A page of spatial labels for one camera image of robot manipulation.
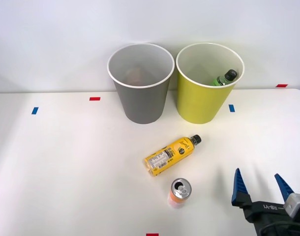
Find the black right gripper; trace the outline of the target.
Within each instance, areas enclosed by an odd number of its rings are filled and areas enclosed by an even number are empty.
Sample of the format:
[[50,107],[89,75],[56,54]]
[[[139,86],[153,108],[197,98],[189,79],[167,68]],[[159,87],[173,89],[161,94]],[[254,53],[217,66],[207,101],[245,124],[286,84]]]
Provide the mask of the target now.
[[[274,177],[286,202],[294,191],[280,174]],[[300,209],[292,218],[281,204],[260,201],[251,203],[239,168],[234,175],[231,203],[243,209],[246,220],[254,225],[258,236],[300,236]]]

